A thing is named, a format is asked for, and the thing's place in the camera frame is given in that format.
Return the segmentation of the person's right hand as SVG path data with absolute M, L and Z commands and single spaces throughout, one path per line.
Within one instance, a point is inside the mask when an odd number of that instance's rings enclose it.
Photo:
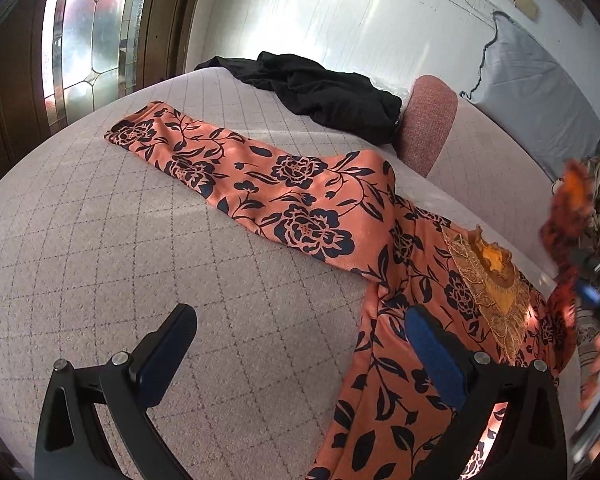
M 580 408 L 582 411 L 585 411 L 591 405 L 598 390 L 598 376 L 600 376 L 600 334 L 596 336 L 594 340 L 594 346 L 597 351 L 597 354 L 591 364 L 590 376 L 588 376 L 588 381 L 583 387 L 581 393 Z

